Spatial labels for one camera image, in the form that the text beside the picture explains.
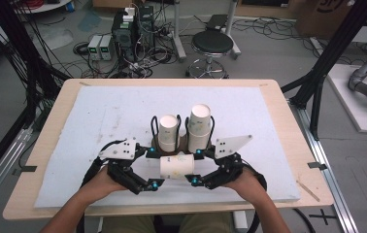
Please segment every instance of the white cup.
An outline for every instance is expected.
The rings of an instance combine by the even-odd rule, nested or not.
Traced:
[[[159,140],[158,138],[158,143],[159,143],[159,146],[160,148],[165,151],[165,152],[172,152],[172,151],[175,151],[175,143],[172,143],[172,144],[166,144],[162,141]],[[180,146],[180,137],[178,137],[178,146],[177,148]]]
[[[160,177],[163,179],[184,180],[184,175],[193,174],[192,154],[160,157]]]
[[[198,104],[192,107],[188,129],[196,136],[211,132],[211,109],[207,105]]]
[[[197,136],[192,134],[189,131],[189,143],[188,143],[188,150],[190,152],[196,152],[196,150],[200,149],[203,150],[207,147],[209,141],[210,133],[207,133],[202,136]]]
[[[173,115],[165,115],[159,122],[158,140],[164,144],[175,144],[178,130],[178,119]]]

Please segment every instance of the stool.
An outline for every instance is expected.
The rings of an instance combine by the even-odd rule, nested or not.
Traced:
[[[195,60],[186,70],[186,76],[201,78],[208,75],[212,79],[227,79],[223,66],[213,58],[227,55],[234,46],[230,37],[218,31],[203,31],[195,34],[192,39],[193,49],[205,55],[204,59]],[[196,66],[205,62],[203,67]]]

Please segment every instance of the black stool seat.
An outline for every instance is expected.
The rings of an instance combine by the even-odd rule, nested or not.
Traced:
[[[203,31],[195,34],[192,45],[207,53],[227,53],[232,50],[234,43],[227,35],[217,31]]]

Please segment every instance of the wooden board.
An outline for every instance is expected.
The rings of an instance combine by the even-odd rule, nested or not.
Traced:
[[[310,169],[314,157],[288,107],[280,87],[272,80],[69,80],[63,85],[50,116],[39,136],[27,165],[37,166],[34,173],[22,173],[8,201],[3,216],[6,219],[34,219],[53,216],[59,208],[35,208],[50,156],[55,149],[61,130],[70,114],[79,90],[85,85],[102,86],[251,86],[259,87],[268,112],[278,133],[292,175],[298,183],[301,199],[296,202],[276,203],[279,208],[329,206],[332,195],[319,169]],[[176,204],[127,207],[90,207],[88,216],[131,216],[150,214],[179,214],[252,209],[247,202]]]

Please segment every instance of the electronic equipment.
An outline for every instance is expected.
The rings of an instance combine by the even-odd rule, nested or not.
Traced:
[[[115,50],[117,56],[124,57],[129,62],[136,61],[136,53],[139,52],[137,43],[136,19],[124,21],[123,16],[127,16],[126,11],[118,11],[114,17],[112,35],[115,40]]]
[[[101,50],[99,49],[99,45],[101,44],[102,36],[93,36],[92,40],[89,42],[87,46],[87,50],[89,51],[89,57],[91,60],[101,60]]]
[[[139,33],[139,43],[144,48],[148,50],[154,47],[153,39],[153,6],[146,6],[139,8],[139,19],[138,19],[138,33]]]
[[[103,60],[112,60],[112,55],[114,54],[114,40],[111,35],[105,35],[102,37],[101,44],[99,45],[101,50],[101,56]]]

